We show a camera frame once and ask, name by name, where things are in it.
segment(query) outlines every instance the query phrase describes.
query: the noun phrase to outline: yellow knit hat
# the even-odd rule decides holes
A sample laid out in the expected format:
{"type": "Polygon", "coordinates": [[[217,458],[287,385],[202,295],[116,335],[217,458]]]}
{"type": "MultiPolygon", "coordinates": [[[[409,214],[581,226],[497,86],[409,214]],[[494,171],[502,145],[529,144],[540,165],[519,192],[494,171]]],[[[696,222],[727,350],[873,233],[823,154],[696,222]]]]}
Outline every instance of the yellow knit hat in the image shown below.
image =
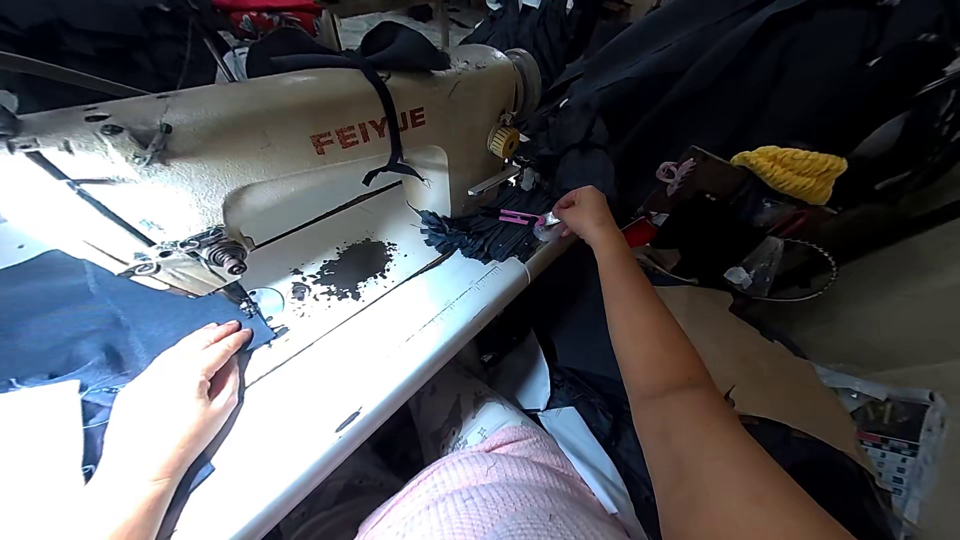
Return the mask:
{"type": "Polygon", "coordinates": [[[847,170],[847,160],[843,158],[779,146],[741,152],[730,163],[747,167],[780,193],[811,205],[826,204],[833,183],[847,170]]]}

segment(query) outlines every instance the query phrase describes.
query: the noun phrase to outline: denim fabric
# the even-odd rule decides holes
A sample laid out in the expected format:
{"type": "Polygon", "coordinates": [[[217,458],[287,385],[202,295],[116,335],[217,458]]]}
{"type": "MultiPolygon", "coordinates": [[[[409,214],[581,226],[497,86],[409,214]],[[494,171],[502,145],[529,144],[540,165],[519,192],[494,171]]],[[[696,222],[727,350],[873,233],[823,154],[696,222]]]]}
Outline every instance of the denim fabric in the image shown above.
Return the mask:
{"type": "MultiPolygon", "coordinates": [[[[232,319],[253,329],[247,351],[275,336],[262,318],[246,318],[221,295],[191,299],[157,291],[47,252],[0,270],[0,392],[80,380],[90,479],[116,393],[190,332],[232,319]]],[[[184,498],[213,471],[208,455],[190,471],[188,488],[178,490],[184,498]]]]}

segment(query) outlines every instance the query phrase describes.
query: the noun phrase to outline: oil stain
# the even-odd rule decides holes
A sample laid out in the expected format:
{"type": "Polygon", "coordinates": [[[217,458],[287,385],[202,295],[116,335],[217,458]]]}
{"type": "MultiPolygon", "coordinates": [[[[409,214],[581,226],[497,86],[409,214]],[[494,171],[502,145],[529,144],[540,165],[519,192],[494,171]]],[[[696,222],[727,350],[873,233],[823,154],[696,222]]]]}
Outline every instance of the oil stain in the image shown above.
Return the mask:
{"type": "Polygon", "coordinates": [[[369,279],[386,278],[395,254],[395,243],[364,238],[337,248],[338,257],[325,260],[311,283],[324,285],[321,294],[337,300],[360,300],[360,286],[369,279]]]}

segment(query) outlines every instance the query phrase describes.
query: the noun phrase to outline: hand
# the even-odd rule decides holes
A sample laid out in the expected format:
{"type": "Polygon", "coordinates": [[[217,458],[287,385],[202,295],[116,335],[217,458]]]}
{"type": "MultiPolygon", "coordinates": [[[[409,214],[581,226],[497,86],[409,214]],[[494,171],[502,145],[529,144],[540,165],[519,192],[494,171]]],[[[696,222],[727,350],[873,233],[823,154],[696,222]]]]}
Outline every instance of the hand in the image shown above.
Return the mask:
{"type": "Polygon", "coordinates": [[[592,185],[564,195],[553,207],[553,214],[568,226],[564,236],[573,231],[594,250],[610,241],[623,240],[607,206],[607,197],[592,185]]]}
{"type": "Polygon", "coordinates": [[[252,331],[210,323],[157,356],[117,394],[94,478],[180,482],[237,404],[233,355],[252,331]]]}

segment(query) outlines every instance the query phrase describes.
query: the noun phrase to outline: cardboard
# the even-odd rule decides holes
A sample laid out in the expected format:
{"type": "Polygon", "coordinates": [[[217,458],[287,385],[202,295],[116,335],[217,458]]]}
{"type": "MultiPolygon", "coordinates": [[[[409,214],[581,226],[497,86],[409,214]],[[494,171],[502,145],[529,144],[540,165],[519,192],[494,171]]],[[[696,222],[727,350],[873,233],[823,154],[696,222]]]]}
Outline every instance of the cardboard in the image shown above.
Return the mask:
{"type": "Polygon", "coordinates": [[[730,313],[729,293],[691,286],[657,287],[657,293],[700,353],[717,388],[730,392],[737,412],[814,436],[874,472],[856,441],[853,419],[820,382],[813,364],[730,313]]]}

